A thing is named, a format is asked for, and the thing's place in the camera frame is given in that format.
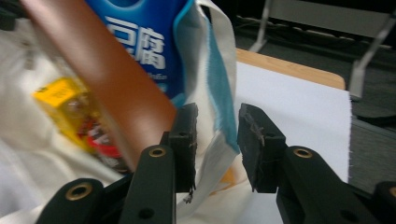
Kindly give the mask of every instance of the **wooden table edge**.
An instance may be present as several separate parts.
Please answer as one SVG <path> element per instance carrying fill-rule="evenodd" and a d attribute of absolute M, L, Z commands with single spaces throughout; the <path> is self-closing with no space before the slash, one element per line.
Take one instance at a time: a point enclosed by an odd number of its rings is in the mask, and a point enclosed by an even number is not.
<path fill-rule="evenodd" d="M 297 63 L 287 62 L 281 59 L 265 56 L 243 49 L 236 50 L 236 58 L 237 61 L 240 63 L 247 63 L 287 76 L 298 77 L 339 90 L 346 89 L 346 83 L 344 79 L 334 73 L 326 72 Z"/>

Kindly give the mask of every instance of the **brass screw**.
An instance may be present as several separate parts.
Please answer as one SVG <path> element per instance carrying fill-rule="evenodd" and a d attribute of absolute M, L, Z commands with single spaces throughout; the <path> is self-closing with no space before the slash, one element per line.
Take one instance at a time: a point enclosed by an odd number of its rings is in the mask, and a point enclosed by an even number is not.
<path fill-rule="evenodd" d="M 301 158 L 305 158 L 305 159 L 309 159 L 311 157 L 313 157 L 314 155 L 312 154 L 312 152 L 310 152 L 307 149 L 304 148 L 296 148 L 293 150 L 294 154 L 298 157 Z"/>
<path fill-rule="evenodd" d="M 92 185 L 88 182 L 83 182 L 75 185 L 66 192 L 66 199 L 69 201 L 76 201 L 85 198 L 92 192 Z"/>
<path fill-rule="evenodd" d="M 161 147 L 156 147 L 150 150 L 148 154 L 150 157 L 161 157 L 166 154 L 166 151 Z"/>
<path fill-rule="evenodd" d="M 389 189 L 390 194 L 396 198 L 396 187 L 390 188 Z"/>

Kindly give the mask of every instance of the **blue plastic strip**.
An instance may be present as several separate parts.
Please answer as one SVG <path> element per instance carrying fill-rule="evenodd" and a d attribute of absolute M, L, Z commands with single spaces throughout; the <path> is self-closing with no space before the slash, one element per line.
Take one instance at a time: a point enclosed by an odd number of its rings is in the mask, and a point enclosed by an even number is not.
<path fill-rule="evenodd" d="M 209 99 L 215 108 L 216 130 L 224 132 L 226 142 L 236 153 L 240 153 L 236 144 L 236 124 L 233 113 L 233 97 L 218 44 L 208 18 L 206 20 L 208 62 L 207 62 L 207 86 Z"/>

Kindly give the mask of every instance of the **yellow box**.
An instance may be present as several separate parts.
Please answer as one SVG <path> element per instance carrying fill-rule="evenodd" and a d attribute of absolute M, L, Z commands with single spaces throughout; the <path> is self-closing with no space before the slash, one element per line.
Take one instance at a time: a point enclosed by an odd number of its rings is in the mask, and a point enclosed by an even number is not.
<path fill-rule="evenodd" d="M 59 78 L 35 91 L 33 96 L 62 134 L 79 147 L 93 153 L 93 149 L 78 136 L 88 111 L 80 100 L 81 91 L 71 78 Z"/>

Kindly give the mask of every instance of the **white plastic bag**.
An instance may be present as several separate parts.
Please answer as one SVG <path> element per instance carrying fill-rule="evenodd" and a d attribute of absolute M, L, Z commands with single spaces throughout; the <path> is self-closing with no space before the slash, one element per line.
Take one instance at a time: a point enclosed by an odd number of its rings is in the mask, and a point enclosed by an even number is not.
<path fill-rule="evenodd" d="M 32 70 L 25 67 L 27 50 L 33 53 Z M 53 194 L 77 178 L 104 185 L 120 178 L 60 134 L 32 97 L 60 76 L 37 45 L 29 20 L 18 20 L 13 32 L 0 31 L 1 224 L 35 223 Z"/>
<path fill-rule="evenodd" d="M 201 7 L 207 7 L 210 20 Z M 187 79 L 187 103 L 198 106 L 196 183 L 191 203 L 178 198 L 177 217 L 187 217 L 215 189 L 239 148 L 233 113 L 236 55 L 233 28 L 210 0 L 190 0 L 174 23 Z"/>

